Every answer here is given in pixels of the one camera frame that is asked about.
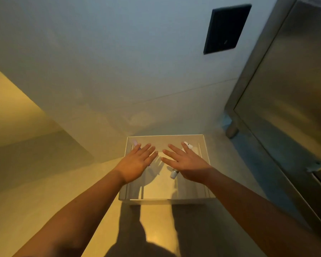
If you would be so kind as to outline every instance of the concrete floor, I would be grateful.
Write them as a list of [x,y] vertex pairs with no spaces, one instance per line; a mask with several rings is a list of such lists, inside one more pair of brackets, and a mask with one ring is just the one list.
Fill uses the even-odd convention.
[[[238,145],[227,139],[222,129],[205,139],[214,167],[268,197]],[[13,255],[55,212],[119,160],[95,162],[64,131],[0,147],[0,257]],[[285,194],[278,189],[271,193],[289,212],[295,212]],[[204,205],[140,207],[122,204],[116,197],[83,256],[265,254],[218,200]]]

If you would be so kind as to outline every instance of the open box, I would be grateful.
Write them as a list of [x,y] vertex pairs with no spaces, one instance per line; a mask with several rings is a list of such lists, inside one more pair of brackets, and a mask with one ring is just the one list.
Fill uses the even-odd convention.
[[119,200],[130,204],[187,204],[203,203],[207,199],[215,198],[206,186],[186,180],[181,173],[174,180],[171,179],[172,168],[161,161],[161,157],[170,159],[162,152],[163,149],[169,149],[169,143],[182,148],[181,142],[188,142],[193,146],[193,151],[209,163],[202,134],[128,137],[125,155],[133,149],[134,140],[142,146],[151,143],[159,153],[141,177],[122,187]]

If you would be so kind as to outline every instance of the yellow wall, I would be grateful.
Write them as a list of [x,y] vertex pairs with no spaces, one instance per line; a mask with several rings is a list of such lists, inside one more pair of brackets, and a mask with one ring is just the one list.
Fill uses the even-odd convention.
[[60,130],[55,121],[0,72],[0,146]]

